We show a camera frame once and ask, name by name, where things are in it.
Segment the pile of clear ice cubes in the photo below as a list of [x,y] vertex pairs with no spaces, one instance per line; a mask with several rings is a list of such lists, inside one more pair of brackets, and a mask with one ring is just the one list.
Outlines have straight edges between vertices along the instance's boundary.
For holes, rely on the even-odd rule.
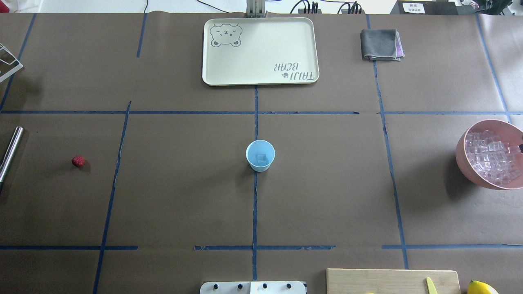
[[492,184],[506,186],[522,177],[522,168],[517,167],[521,148],[501,140],[492,130],[467,133],[465,152],[472,168]]

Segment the light blue plastic cup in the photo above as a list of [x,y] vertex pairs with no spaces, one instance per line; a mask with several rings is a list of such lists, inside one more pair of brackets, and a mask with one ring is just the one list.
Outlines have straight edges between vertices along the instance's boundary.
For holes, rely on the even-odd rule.
[[[257,154],[266,154],[268,162],[266,165],[258,165],[256,161]],[[269,169],[276,156],[276,150],[273,145],[265,140],[256,140],[251,142],[246,148],[246,159],[250,167],[256,172],[264,172]]]

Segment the pink plastic bowl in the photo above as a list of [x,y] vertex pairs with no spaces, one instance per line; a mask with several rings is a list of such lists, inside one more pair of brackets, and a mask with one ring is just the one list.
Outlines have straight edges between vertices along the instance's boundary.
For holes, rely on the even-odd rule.
[[[507,141],[511,145],[518,146],[522,144],[522,130],[518,129],[515,125],[497,119],[479,121],[466,130],[456,145],[456,163],[458,164],[459,170],[467,179],[480,187],[494,190],[521,189],[522,178],[516,179],[506,186],[495,185],[483,179],[468,162],[465,152],[465,135],[469,132],[483,132],[485,130],[492,130],[501,137],[501,140]],[[522,168],[522,158],[517,160],[516,166]]]

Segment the yellow lemon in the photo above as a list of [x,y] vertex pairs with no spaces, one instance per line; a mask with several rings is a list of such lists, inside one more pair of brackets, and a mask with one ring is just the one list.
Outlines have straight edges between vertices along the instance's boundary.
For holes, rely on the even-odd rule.
[[489,285],[477,280],[471,280],[468,284],[467,294],[498,294],[499,292]]

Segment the yellow plastic knife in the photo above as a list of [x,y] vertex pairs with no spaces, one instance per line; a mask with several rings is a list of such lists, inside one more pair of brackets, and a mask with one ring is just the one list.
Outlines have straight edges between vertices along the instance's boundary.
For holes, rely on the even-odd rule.
[[438,294],[435,284],[430,277],[426,277],[426,285],[428,294]]

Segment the folded grey cloth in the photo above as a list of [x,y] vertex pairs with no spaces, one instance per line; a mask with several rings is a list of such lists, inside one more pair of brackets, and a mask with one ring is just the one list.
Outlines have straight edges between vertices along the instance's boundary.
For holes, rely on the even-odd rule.
[[397,29],[363,29],[361,56],[370,61],[400,61],[405,53]]

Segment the wooden cutting board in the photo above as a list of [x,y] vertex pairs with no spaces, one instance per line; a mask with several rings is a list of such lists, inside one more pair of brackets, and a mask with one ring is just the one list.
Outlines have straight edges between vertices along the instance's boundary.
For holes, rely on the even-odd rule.
[[326,270],[328,294],[427,294],[430,278],[439,294],[460,294],[459,277],[451,270]]

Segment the cream bear serving tray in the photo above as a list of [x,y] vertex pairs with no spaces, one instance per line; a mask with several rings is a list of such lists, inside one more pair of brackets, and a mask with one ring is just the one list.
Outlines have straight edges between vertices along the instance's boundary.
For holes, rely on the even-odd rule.
[[320,76],[314,24],[304,17],[208,20],[202,59],[210,86],[311,84]]

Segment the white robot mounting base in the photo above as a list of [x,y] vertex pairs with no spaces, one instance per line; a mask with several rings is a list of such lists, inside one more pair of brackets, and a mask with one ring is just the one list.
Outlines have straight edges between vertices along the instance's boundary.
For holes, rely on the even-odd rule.
[[307,294],[302,281],[214,281],[205,282],[200,294]]

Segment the red strawberry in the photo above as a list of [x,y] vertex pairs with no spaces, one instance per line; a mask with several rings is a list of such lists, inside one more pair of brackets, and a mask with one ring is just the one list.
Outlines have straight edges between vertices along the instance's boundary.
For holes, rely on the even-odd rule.
[[84,157],[82,156],[75,156],[72,158],[71,160],[73,166],[76,166],[76,167],[83,167],[85,165],[85,159]]

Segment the steel muddler with black tip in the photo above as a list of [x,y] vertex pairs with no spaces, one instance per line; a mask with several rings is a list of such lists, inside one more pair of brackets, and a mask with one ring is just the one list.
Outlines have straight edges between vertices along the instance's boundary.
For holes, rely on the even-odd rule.
[[23,133],[24,133],[24,128],[22,126],[19,125],[19,126],[15,127],[11,141],[9,142],[9,145],[6,149],[4,158],[2,159],[2,163],[0,166],[0,186],[1,186],[1,188],[4,184],[4,180],[7,176],[8,170],[11,166],[11,162],[13,160],[13,157],[15,156],[15,152],[19,146]]

